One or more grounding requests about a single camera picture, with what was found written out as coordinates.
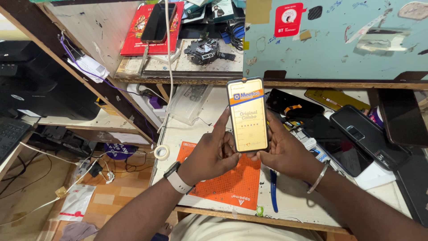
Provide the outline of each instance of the foot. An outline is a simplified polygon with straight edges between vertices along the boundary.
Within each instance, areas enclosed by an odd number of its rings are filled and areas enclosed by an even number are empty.
[[[165,236],[169,236],[174,227],[169,225],[169,223],[165,223],[159,230],[158,233],[163,234]]]

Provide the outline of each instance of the forearm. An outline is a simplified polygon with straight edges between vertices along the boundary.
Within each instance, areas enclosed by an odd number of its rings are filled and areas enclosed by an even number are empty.
[[[182,197],[162,178],[110,218],[95,240],[150,240]]]
[[[318,178],[322,168],[311,180]],[[328,169],[316,190],[340,212],[359,241],[426,240],[428,231],[407,216]]]

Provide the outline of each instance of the white shirt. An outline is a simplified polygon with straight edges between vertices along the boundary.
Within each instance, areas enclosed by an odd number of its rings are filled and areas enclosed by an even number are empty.
[[[190,214],[172,230],[171,241],[322,241],[313,230]]]

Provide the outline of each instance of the red book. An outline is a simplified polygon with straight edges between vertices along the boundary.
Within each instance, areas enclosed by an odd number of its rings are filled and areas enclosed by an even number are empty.
[[[175,46],[177,45],[178,32],[180,30],[181,16],[183,15],[184,2],[175,2],[177,5],[177,11],[175,12],[174,20],[170,26],[169,37],[171,45],[171,53],[175,52]],[[123,43],[120,55],[122,56],[137,56],[143,55],[144,49],[147,46],[146,43],[141,42],[141,35],[143,34],[144,27],[147,24],[147,20],[152,13],[154,4],[143,5],[135,13],[132,24],[129,27],[128,34],[125,42]],[[168,54],[168,46],[166,40],[164,43],[150,44],[149,54]]]

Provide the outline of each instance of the light blue panel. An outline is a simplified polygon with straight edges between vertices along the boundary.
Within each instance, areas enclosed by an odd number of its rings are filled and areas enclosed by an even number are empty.
[[[286,70],[286,78],[393,80],[404,71],[428,71],[428,54],[418,55],[428,49],[428,18],[417,21],[398,17],[397,14],[405,4],[412,1],[301,2],[307,11],[302,14],[300,30],[310,30],[312,38],[293,41],[293,36],[289,36],[269,42],[273,38],[277,7],[295,3],[292,0],[272,0],[270,22],[252,24],[245,33],[245,41],[250,42],[250,48],[244,51],[244,61],[254,57],[257,57],[257,61],[251,66],[244,62],[244,77],[263,77],[266,70]],[[367,6],[354,5],[364,2]],[[308,20],[309,9],[316,6],[323,7],[321,17]],[[389,8],[392,8],[392,12],[388,13],[381,27],[410,31],[402,43],[402,47],[409,48],[407,51],[369,52],[356,48],[358,39],[345,44],[345,30],[348,26],[351,26],[347,30],[349,39]]]

